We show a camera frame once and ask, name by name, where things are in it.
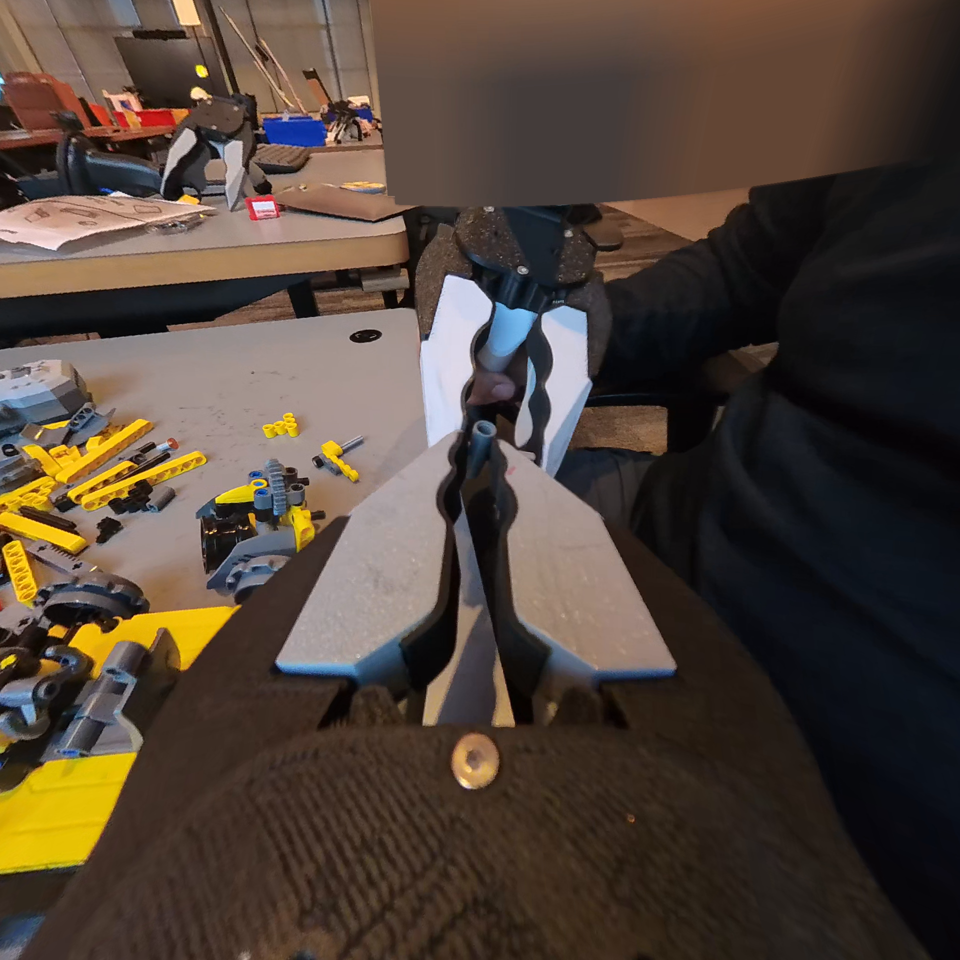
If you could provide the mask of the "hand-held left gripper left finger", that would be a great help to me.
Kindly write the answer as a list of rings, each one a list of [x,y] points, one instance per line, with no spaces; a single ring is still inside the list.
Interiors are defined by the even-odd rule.
[[[427,709],[478,587],[468,450],[466,438],[440,440],[352,510],[275,658],[280,674],[381,687]]]

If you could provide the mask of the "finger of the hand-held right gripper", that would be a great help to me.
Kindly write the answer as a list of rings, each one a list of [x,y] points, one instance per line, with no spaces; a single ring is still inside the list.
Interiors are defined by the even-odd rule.
[[[525,347],[527,383],[518,448],[555,476],[593,387],[585,312],[555,308],[534,321]]]
[[[472,280],[452,274],[444,278],[430,332],[419,352],[429,448],[463,428],[476,344],[494,313],[494,304]]]

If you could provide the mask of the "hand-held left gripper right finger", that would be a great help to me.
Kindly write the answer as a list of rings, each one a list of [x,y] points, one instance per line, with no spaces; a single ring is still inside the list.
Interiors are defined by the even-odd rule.
[[[572,688],[673,676],[601,516],[509,443],[493,441],[487,463],[487,602],[509,688],[560,700]]]

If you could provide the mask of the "small grey axle piece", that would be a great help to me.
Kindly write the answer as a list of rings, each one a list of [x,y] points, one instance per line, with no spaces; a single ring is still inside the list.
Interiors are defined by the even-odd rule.
[[[490,459],[497,437],[498,429],[494,422],[484,418],[474,422],[466,447],[464,479],[474,480],[479,477]]]

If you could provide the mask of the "small yellow toy beam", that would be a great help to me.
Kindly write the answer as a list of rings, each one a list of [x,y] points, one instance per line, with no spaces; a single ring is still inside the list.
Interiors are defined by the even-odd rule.
[[[327,440],[320,446],[318,453],[312,457],[311,461],[317,470],[326,470],[330,474],[343,476],[355,484],[359,481],[359,472],[347,462],[346,455],[361,447],[364,442],[363,436],[351,438],[344,443]]]

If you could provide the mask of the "pile of toy parts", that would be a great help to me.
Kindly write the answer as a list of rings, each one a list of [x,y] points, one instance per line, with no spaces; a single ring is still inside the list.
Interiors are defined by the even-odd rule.
[[[200,450],[147,445],[154,423],[139,417],[127,425],[102,428],[85,443],[62,444],[55,455],[37,442],[27,452],[41,475],[2,494],[2,534],[39,542],[78,556],[89,541],[60,509],[95,513],[115,499],[127,499],[143,484],[156,488],[205,465]]]

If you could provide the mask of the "person's right forearm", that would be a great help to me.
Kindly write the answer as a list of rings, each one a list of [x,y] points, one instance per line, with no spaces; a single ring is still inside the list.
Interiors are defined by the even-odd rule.
[[[702,241],[606,284],[610,381],[779,343],[845,402],[955,404],[958,155],[755,187]]]

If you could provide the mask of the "yellow grey wheel assembly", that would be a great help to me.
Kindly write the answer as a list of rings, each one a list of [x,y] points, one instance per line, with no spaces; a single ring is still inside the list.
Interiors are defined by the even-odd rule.
[[[310,510],[309,479],[277,459],[197,512],[206,588],[245,603],[315,539],[326,518]]]

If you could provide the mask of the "brown paper envelope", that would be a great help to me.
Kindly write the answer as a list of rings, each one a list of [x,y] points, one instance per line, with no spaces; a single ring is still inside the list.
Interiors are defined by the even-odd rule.
[[[368,194],[329,184],[288,187],[273,198],[285,210],[318,214],[362,223],[379,223],[414,210],[386,194]]]

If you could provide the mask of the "person's black top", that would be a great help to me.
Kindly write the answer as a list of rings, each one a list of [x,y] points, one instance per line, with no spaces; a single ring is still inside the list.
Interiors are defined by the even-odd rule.
[[[958,390],[822,396],[772,343],[650,468],[634,529],[762,664],[890,899],[958,958]]]

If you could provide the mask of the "long grey table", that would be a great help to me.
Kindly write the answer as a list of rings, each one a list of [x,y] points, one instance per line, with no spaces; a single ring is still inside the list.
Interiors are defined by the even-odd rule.
[[[2,242],[2,299],[393,267],[409,258],[400,215],[362,222],[282,209],[253,221],[222,198],[208,205],[215,213],[181,232],[139,227],[58,250]]]

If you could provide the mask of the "black grey pistol-shaped device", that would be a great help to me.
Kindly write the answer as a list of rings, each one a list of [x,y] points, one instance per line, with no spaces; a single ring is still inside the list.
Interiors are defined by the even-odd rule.
[[[177,201],[190,190],[203,197],[213,161],[223,164],[230,211],[239,210],[246,199],[272,195],[270,180],[254,160],[257,120],[257,102],[245,94],[196,101],[175,130],[162,172],[161,198]]]

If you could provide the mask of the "yellow black toy vehicle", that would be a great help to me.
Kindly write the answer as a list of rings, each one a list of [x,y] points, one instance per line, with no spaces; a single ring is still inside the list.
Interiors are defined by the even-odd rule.
[[[146,733],[231,606],[149,612],[134,582],[69,560],[2,646],[1,873],[76,868]]]

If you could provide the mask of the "grey toy battery box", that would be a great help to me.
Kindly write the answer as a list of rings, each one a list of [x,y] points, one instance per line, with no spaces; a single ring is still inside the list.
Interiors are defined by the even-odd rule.
[[[1,437],[25,426],[69,420],[91,402],[78,369],[66,361],[45,359],[1,371]]]

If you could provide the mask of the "white paper sheet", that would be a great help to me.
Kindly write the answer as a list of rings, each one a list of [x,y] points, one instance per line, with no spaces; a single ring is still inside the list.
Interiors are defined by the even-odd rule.
[[[180,223],[215,215],[209,205],[108,196],[63,196],[29,200],[1,212],[1,240],[57,251],[74,242],[95,236]]]

